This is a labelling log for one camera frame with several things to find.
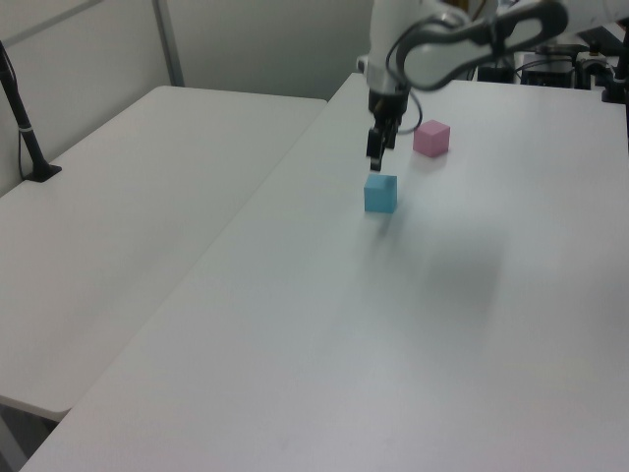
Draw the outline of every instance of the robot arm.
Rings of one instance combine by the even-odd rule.
[[[384,150],[395,147],[410,89],[440,89],[505,54],[626,17],[626,0],[521,0],[470,24],[464,12],[438,0],[374,0],[372,50],[361,65],[375,119],[367,149],[372,170],[379,171]]]

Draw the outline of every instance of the white wall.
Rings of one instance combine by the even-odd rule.
[[[151,0],[105,0],[7,52],[47,160],[169,84]],[[0,195],[19,183],[17,130],[0,91]]]
[[[369,52],[372,0],[169,0],[187,87],[329,99]]]

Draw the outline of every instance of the pink cube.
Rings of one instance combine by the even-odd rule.
[[[438,157],[450,148],[450,127],[438,121],[427,121],[415,131],[413,149],[428,157]]]

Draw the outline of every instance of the equipment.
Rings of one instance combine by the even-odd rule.
[[[29,150],[30,159],[32,160],[32,172],[24,177],[25,180],[33,182],[45,182],[53,175],[61,171],[61,167],[46,162],[39,148],[39,143],[32,130],[29,116],[20,98],[18,92],[18,81],[15,72],[11,66],[9,55],[0,41],[0,82],[7,94],[7,99],[13,110],[13,114],[18,122],[18,128],[22,139],[24,139],[27,149]]]
[[[374,0],[372,50],[359,59],[375,120],[367,146],[372,171],[380,171],[384,150],[394,148],[397,134],[404,133],[399,126],[411,89],[440,89],[474,67],[563,32],[625,17],[626,0],[521,0],[474,23],[462,10],[438,0]]]

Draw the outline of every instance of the black device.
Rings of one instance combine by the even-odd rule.
[[[35,132],[32,130],[29,116],[27,115],[27,111],[22,103],[20,93],[18,92],[18,84],[13,68],[11,67],[9,55],[4,48],[2,41],[0,41],[0,82],[2,82],[2,88],[7,94],[9,105],[11,105],[13,114],[18,122],[20,135],[27,145],[30,159],[32,160],[32,172],[25,177],[25,180],[45,182],[53,175],[59,173],[61,171],[61,167],[51,165],[43,158],[43,154],[39,148],[39,143],[35,137]]]
[[[572,88],[574,68],[568,57],[527,54],[524,64],[531,66],[522,70],[523,86]]]
[[[622,50],[622,41],[604,27],[588,29],[580,32],[578,36],[590,47],[599,48],[603,56],[619,56]]]

